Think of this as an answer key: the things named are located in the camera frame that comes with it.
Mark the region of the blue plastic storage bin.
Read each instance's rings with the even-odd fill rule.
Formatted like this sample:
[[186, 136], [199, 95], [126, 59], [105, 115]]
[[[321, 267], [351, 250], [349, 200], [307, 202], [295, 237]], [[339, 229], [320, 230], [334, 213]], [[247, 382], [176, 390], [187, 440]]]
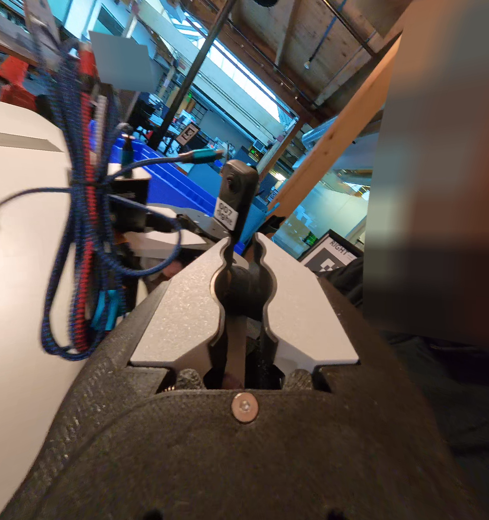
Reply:
[[[120, 168], [124, 140], [119, 138], [112, 148], [109, 159], [109, 174]], [[159, 153], [137, 140], [132, 141], [135, 161], [160, 157]], [[228, 230], [213, 219], [216, 198], [199, 187], [194, 181], [173, 164], [153, 164], [132, 169], [132, 177], [121, 177], [114, 181], [111, 192], [119, 197], [142, 205], [169, 207], [176, 214], [184, 215], [193, 224], [187, 224], [185, 231], [191, 231], [212, 242], [228, 237]], [[147, 211], [110, 202], [111, 219], [119, 232], [144, 232]]]

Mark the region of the red plastic object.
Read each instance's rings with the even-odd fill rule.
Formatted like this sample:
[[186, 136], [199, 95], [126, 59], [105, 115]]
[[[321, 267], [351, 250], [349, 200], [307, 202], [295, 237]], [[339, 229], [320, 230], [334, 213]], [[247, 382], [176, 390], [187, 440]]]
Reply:
[[4, 83], [0, 91], [0, 101], [37, 112], [36, 97], [23, 86], [27, 69], [28, 63], [15, 56], [8, 56], [0, 64], [0, 80]]

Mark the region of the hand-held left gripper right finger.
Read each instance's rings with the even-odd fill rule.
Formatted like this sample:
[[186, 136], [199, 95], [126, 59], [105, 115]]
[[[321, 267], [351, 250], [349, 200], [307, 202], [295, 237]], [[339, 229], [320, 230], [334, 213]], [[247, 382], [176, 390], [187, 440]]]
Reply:
[[263, 308], [273, 365], [288, 376], [324, 366], [355, 365], [359, 356], [318, 278], [262, 233], [254, 235], [260, 274], [272, 283]]

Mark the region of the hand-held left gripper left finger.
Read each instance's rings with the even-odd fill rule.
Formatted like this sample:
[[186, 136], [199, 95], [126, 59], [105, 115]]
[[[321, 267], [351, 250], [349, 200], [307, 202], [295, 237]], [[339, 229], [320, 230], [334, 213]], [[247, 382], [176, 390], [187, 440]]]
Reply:
[[226, 266], [224, 238], [174, 276], [131, 355], [135, 367], [194, 369], [203, 378], [213, 367], [210, 346], [224, 328], [215, 280]]

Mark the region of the person's right forearm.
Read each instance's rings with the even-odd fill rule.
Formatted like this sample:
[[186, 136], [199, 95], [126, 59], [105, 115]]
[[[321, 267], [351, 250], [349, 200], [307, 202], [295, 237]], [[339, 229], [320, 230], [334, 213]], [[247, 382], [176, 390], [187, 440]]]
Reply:
[[358, 257], [346, 266], [320, 274], [331, 283], [350, 303], [361, 309], [363, 306], [364, 257]]

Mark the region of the black white marker sign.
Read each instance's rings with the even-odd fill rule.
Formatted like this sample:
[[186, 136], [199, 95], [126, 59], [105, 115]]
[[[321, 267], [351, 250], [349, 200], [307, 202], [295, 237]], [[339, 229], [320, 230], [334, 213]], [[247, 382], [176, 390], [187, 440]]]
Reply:
[[183, 128], [183, 130], [176, 136], [176, 142], [181, 146], [185, 146], [192, 140], [197, 133], [199, 133], [200, 128], [195, 123], [189, 123]]

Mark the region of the black framed sign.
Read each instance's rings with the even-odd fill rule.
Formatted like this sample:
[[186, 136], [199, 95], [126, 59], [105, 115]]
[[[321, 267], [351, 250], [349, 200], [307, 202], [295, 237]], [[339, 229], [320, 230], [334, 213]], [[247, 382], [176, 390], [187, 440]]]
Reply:
[[363, 255], [363, 250], [329, 229], [297, 260], [314, 274], [319, 275], [345, 267]]

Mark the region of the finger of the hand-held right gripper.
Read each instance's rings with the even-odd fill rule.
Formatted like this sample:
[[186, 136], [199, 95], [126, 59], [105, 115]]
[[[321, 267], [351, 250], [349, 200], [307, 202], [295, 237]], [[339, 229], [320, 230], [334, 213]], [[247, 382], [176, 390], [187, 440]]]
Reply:
[[205, 251], [211, 247], [211, 241], [191, 231], [165, 233], [158, 231], [132, 232], [131, 249], [135, 256], [142, 258], [165, 259], [173, 252], [178, 236], [183, 249]]
[[146, 206], [146, 223], [176, 222], [177, 213], [171, 207], [149, 204]]

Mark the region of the wooden ceiling post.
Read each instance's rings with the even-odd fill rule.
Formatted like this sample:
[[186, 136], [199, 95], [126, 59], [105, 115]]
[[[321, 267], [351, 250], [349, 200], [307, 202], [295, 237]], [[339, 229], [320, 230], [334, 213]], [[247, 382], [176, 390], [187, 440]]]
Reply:
[[289, 217], [383, 107], [402, 34], [326, 130], [271, 204], [271, 214]]

